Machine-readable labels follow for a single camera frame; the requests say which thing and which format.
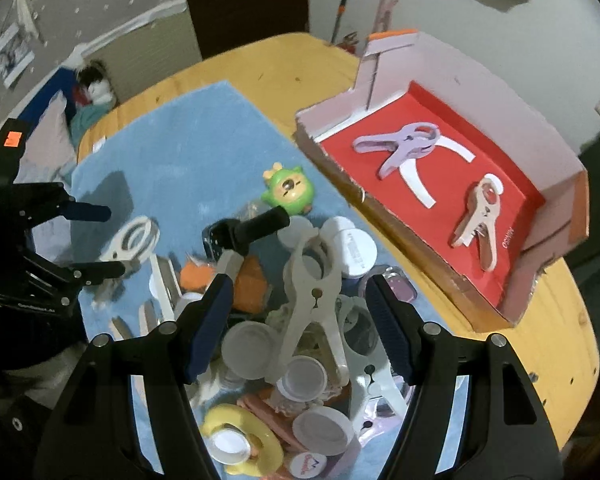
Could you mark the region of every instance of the red paper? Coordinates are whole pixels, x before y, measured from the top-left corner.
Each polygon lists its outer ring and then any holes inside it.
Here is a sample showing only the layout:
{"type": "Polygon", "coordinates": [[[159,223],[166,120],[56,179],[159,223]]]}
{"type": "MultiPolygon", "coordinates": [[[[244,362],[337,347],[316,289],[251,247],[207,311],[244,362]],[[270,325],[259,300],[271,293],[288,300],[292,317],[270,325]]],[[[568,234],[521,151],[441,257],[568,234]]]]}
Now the red paper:
{"type": "Polygon", "coordinates": [[[321,146],[365,192],[408,225],[456,272],[465,275],[492,305],[500,302],[507,276],[544,199],[493,141],[414,83],[403,97],[326,139],[321,146]],[[397,132],[405,124],[415,122],[437,124],[443,136],[475,155],[468,163],[456,152],[436,146],[430,155],[417,160],[419,177],[435,199],[431,209],[416,198],[398,170],[384,180],[377,176],[390,152],[356,153],[352,147],[357,137],[397,132]],[[484,272],[480,267],[477,235],[469,247],[450,245],[456,227],[467,213],[470,190],[487,173],[493,173],[504,184],[495,224],[498,262],[493,272],[484,272]]]}

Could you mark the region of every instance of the yellow ring toy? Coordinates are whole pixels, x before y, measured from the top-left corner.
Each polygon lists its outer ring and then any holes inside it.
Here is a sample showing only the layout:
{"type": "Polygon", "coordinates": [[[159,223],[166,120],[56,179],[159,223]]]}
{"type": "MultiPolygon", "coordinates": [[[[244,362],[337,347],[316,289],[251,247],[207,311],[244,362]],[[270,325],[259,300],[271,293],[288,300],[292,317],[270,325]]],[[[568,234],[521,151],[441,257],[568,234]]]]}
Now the yellow ring toy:
{"type": "Polygon", "coordinates": [[[209,438],[226,424],[238,428],[257,450],[256,456],[236,465],[225,465],[230,475],[267,476],[273,474],[284,461],[282,446],[271,429],[253,413],[233,404],[219,404],[211,408],[200,427],[200,433],[209,438]]]}

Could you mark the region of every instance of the green toy figure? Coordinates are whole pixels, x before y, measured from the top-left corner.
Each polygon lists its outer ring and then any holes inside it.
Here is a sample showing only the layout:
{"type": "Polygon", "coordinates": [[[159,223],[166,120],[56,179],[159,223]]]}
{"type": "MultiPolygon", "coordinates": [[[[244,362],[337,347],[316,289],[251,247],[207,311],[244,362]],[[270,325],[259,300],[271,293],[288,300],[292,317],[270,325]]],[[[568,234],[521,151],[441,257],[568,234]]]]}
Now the green toy figure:
{"type": "Polygon", "coordinates": [[[297,166],[285,170],[279,162],[272,170],[262,175],[269,189],[262,195],[262,200],[275,207],[281,205],[289,215],[307,214],[313,203],[313,184],[297,166]]]}

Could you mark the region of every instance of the blue tablecloth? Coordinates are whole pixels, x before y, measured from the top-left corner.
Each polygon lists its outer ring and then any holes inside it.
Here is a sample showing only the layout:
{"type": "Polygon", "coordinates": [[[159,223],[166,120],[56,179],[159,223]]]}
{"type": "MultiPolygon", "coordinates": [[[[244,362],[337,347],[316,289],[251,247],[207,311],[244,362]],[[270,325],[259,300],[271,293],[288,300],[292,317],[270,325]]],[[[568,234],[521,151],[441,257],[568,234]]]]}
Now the blue tablecloth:
{"type": "MultiPolygon", "coordinates": [[[[274,162],[284,167],[301,165],[315,184],[314,207],[309,215],[314,225],[321,226],[326,218],[341,215],[366,228],[326,177],[257,108],[227,82],[221,82],[182,95],[133,121],[76,168],[73,195],[78,200],[108,205],[113,214],[104,224],[72,222],[75,261],[95,260],[120,227],[136,216],[146,215],[160,227],[155,252],[169,256],[177,270],[185,261],[185,252],[204,254],[201,232],[205,226],[235,216],[244,204],[259,198],[265,190],[262,172],[274,162]]],[[[279,306],[285,300],[282,268],[289,254],[275,237],[254,244],[253,252],[273,285],[270,304],[279,306]]],[[[380,245],[378,263],[395,263],[380,245]]],[[[112,306],[99,312],[90,306],[91,291],[81,293],[89,338],[108,332],[112,316],[121,316],[138,335],[138,308],[151,297],[150,275],[146,262],[125,280],[112,306]]],[[[424,320],[444,324],[420,290],[414,305],[424,320]]],[[[455,461],[466,394],[464,381],[456,392],[438,470],[451,467],[455,461]]],[[[136,396],[134,409],[142,452],[161,471],[147,410],[136,396]]],[[[376,478],[397,433],[395,430],[372,440],[347,478],[376,478]]]]}

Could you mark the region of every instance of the orange object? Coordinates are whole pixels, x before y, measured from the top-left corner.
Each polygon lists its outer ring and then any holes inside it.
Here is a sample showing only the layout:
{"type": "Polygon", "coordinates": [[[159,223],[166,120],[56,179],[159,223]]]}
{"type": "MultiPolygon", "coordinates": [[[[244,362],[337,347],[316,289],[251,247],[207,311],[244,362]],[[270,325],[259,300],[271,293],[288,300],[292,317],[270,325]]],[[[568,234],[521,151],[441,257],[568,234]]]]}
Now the orange object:
{"type": "Polygon", "coordinates": [[[233,289],[233,308],[248,314],[264,310],[269,284],[262,273],[257,256],[250,254],[238,272],[233,289]]]}
{"type": "Polygon", "coordinates": [[[4,141],[7,148],[16,148],[19,146],[19,141],[22,138],[22,132],[9,132],[4,141]]]}
{"type": "Polygon", "coordinates": [[[188,257],[180,272],[180,287],[188,292],[204,292],[215,276],[215,268],[188,257]]]}

